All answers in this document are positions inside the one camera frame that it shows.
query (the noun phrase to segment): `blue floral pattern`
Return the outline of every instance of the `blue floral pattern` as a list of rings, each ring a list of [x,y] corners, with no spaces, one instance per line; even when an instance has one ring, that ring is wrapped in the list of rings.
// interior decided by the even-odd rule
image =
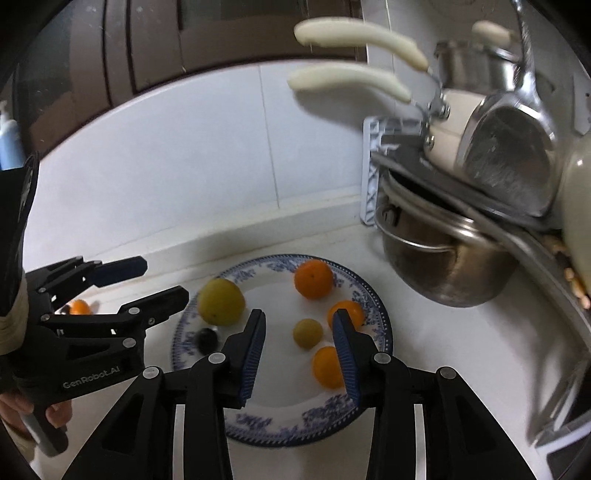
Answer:
[[[242,283],[249,278],[254,278],[255,270],[254,268],[249,268],[248,270],[238,270],[232,274],[232,279],[235,284]]]
[[[330,397],[324,406],[305,411],[301,418],[308,429],[324,428],[353,409],[353,401],[346,394]]]
[[[235,284],[247,282],[263,273],[293,273],[303,262],[313,259],[309,255],[272,255],[250,260],[221,273],[219,278],[227,278]],[[392,353],[392,329],[382,301],[374,290],[357,274],[347,268],[324,260],[333,271],[333,285],[343,290],[345,298],[358,302],[365,313],[362,330],[374,339],[380,351]],[[197,313],[197,295],[185,309],[177,326],[171,352],[175,370],[187,368],[199,359],[194,345],[197,325],[202,320]],[[248,403],[240,411],[226,410],[226,433],[230,438],[250,445],[265,447],[286,447],[305,445],[346,427],[362,410],[355,407],[346,393],[323,393],[318,403],[307,403],[289,421],[282,417],[281,409],[270,411]]]
[[[239,425],[245,425],[251,432],[258,432],[265,430],[271,423],[272,418],[257,417],[255,415],[249,415],[248,413],[239,413],[236,415],[236,423]]]

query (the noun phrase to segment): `wooden cabinet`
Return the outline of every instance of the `wooden cabinet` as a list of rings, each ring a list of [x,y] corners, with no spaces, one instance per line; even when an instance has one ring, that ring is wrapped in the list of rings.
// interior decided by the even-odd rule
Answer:
[[[364,48],[304,47],[305,18],[361,17],[358,0],[73,0],[0,87],[25,149],[47,154],[110,108],[176,78],[254,61],[341,58]]]

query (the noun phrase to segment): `pot handle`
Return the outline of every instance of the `pot handle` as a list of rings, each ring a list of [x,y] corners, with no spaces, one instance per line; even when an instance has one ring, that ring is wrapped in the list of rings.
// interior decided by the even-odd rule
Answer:
[[[516,31],[501,27],[488,20],[479,20],[472,25],[472,37],[484,41],[492,47],[505,50],[509,50],[514,43],[519,42],[519,34]]]
[[[418,244],[416,241],[409,240],[407,238],[403,238],[395,234],[392,230],[390,225],[388,225],[384,219],[384,214],[387,211],[387,208],[391,207],[390,205],[382,205],[380,206],[375,212],[375,224],[379,230],[382,231],[384,235],[392,240],[396,240],[410,248],[414,248],[415,250],[419,250],[425,253],[431,254],[438,254],[442,252],[456,252],[456,249],[453,245],[424,245]]]
[[[429,60],[417,42],[381,25],[348,17],[310,18],[294,27],[295,39],[304,46],[364,47],[377,45],[403,59],[411,68],[426,72]]]
[[[330,61],[303,67],[291,72],[287,84],[295,92],[315,92],[343,85],[368,85],[399,102],[410,103],[413,100],[410,90],[392,72],[352,61]]]

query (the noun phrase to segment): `dark grape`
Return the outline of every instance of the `dark grape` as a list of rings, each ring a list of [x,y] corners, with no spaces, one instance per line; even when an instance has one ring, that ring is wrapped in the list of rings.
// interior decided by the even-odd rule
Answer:
[[[202,328],[195,335],[195,346],[202,355],[209,355],[217,351],[219,339],[211,328]]]

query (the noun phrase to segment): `blue and white plate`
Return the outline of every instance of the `blue and white plate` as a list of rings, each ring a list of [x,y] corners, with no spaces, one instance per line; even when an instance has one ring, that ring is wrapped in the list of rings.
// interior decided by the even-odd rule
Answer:
[[[226,410],[226,432],[239,442],[264,447],[305,445],[345,428],[361,414],[345,389],[326,390],[311,371],[312,357],[332,345],[326,322],[330,308],[341,300],[363,307],[361,332],[371,335],[380,351],[392,353],[392,330],[384,304],[374,290],[351,270],[324,260],[333,271],[333,291],[321,300],[307,300],[295,289],[293,273],[309,255],[272,255],[256,258],[223,272],[220,277],[237,284],[246,298],[241,321],[219,330],[221,341],[244,328],[252,309],[267,316],[267,338],[252,398],[242,410]],[[294,325],[303,318],[318,320],[324,339],[304,351],[292,338]],[[196,332],[207,326],[197,313],[197,296],[189,302],[174,336],[175,370],[188,368],[201,358],[194,346]]]

